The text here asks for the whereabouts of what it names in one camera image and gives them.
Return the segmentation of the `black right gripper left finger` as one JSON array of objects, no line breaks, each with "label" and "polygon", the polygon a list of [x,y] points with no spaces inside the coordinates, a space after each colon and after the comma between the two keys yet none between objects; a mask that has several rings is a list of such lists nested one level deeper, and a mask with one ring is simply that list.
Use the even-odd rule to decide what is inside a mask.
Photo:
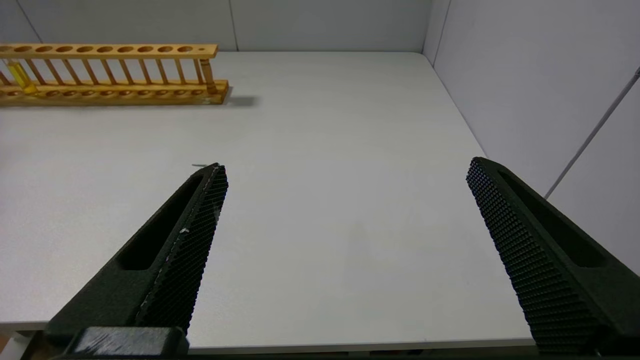
[{"label": "black right gripper left finger", "polygon": [[47,335],[89,327],[189,328],[229,182],[215,162],[193,173],[48,322]]}]

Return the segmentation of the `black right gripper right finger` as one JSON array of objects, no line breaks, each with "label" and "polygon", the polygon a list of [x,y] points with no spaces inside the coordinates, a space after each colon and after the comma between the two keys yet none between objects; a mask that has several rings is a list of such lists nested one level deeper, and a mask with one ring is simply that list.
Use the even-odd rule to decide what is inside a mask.
[{"label": "black right gripper right finger", "polygon": [[466,182],[540,354],[639,353],[636,273],[502,164]]}]

